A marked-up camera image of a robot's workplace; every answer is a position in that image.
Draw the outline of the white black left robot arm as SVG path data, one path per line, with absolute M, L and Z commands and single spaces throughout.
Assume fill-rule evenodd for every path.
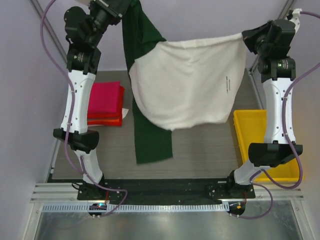
M 77 156 L 82 175 L 79 191 L 106 191 L 96 148 L 99 133 L 88 129 L 90 93 L 96 79 L 101 51 L 98 44 L 108 26 L 117 25 L 125 15 L 129 0 L 87 0 L 89 12 L 73 6 L 64 14 L 64 30 L 69 43 L 65 73 L 68 95 L 63 121 L 53 136 Z

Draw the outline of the white and green raglan t-shirt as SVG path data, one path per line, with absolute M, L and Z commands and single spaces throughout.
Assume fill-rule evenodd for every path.
M 175 130 L 227 121 L 246 66 L 241 33 L 168 41 L 133 0 L 122 18 L 122 39 L 137 164 L 172 158 Z

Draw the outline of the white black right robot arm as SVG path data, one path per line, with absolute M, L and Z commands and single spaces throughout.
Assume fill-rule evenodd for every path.
M 296 63 L 288 56 L 296 33 L 296 24 L 277 19 L 242 32 L 243 42 L 258 55 L 266 98 L 266 131 L 263 143 L 251 143 L 248 160 L 227 177 L 224 189 L 232 198 L 249 193 L 251 181 L 262 171 L 276 168 L 297 158 L 303 146 L 296 144 L 292 121 L 292 90 L 296 78 Z

